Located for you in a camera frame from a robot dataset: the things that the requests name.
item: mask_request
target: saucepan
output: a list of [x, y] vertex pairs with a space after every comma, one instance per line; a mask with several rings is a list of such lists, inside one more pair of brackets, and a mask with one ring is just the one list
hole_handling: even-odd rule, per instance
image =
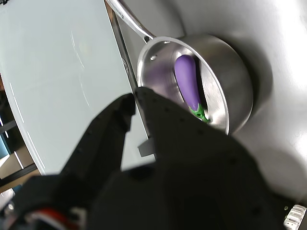
[[156, 37], [123, 0], [106, 1], [145, 42], [137, 64], [138, 86], [151, 88], [183, 108], [191, 109], [189, 100], [183, 95], [182, 87], [185, 86], [179, 87], [175, 76], [177, 72], [182, 73], [175, 71], [178, 58], [190, 56], [196, 63], [195, 100], [202, 98], [198, 94], [204, 96], [200, 103], [205, 104], [208, 124], [229, 134], [246, 123], [253, 106], [253, 89], [245, 64], [231, 46], [208, 34]]

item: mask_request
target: red wire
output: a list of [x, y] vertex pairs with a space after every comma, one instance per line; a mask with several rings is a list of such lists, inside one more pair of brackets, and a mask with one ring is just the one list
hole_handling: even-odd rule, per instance
[[71, 230], [76, 230], [78, 229], [78, 225], [71, 223], [67, 217], [63, 214], [61, 214], [60, 212], [54, 210], [53, 208], [42, 208], [39, 209], [35, 212], [41, 212], [45, 215], [48, 215], [54, 219], [56, 219], [57, 221], [61, 222], [62, 224], [64, 224], [66, 227], [68, 227]]

